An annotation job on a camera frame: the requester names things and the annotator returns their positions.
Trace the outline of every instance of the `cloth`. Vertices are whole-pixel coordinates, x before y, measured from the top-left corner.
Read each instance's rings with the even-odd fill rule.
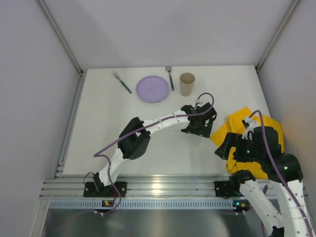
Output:
[[[244,107],[241,110],[233,113],[228,116],[228,121],[224,123],[215,133],[210,136],[212,142],[215,143],[216,146],[221,146],[225,140],[226,134],[228,132],[243,134],[246,130],[244,127],[242,120],[246,116],[250,116],[252,111]],[[252,117],[255,121],[257,121],[260,125],[260,118],[258,116]],[[273,127],[278,133],[278,142],[281,145],[281,151],[284,152],[284,136],[283,130],[279,122],[274,119],[263,115],[263,122],[265,126]],[[236,162],[233,159],[233,153],[235,152],[236,147],[232,147],[229,153],[229,157],[226,163],[226,169],[229,173],[233,174],[239,170],[250,170],[251,173],[255,176],[256,179],[268,179],[268,176],[265,172],[262,171],[261,165],[257,162]]]

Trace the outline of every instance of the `purple plate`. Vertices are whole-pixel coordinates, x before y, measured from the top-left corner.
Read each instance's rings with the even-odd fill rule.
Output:
[[[137,83],[136,92],[143,101],[154,103],[168,95],[169,84],[162,77],[148,76]]]

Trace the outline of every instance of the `paper cup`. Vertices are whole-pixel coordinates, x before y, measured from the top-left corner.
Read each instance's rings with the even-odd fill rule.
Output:
[[[182,96],[191,95],[196,77],[192,73],[183,73],[180,76],[180,93]]]

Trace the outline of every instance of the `white table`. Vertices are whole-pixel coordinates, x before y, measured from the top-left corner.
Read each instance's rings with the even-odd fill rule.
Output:
[[[116,71],[120,78],[133,91],[126,89],[112,76]],[[196,82],[192,95],[180,95],[179,76],[184,72],[193,73]],[[135,91],[137,82],[149,75],[165,78],[164,67],[89,69],[74,124],[64,174],[85,175],[97,172],[106,165],[105,158],[93,155],[116,140],[119,134],[134,118],[155,119],[180,109],[183,105],[194,105],[203,92],[215,97],[214,108],[217,119],[212,133],[225,121],[227,116],[247,106],[251,110],[260,109],[269,115],[268,107],[253,66],[211,66],[211,67],[173,67],[172,77],[175,91],[158,103],[146,103],[138,98]],[[210,101],[207,95],[203,101]],[[217,147],[208,139],[183,132],[163,132],[150,140],[146,153],[127,162],[124,175],[155,174],[223,174],[227,173],[225,161],[214,154]],[[105,153],[113,155],[115,146]]]

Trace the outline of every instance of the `spoon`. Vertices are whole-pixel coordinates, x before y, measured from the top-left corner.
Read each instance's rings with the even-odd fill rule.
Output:
[[[172,71],[172,67],[170,66],[166,66],[165,67],[166,71],[168,72],[169,74],[169,79],[170,79],[170,84],[171,84],[171,89],[174,90],[174,87],[173,87],[173,82],[172,82],[172,77],[171,77],[171,71]]]

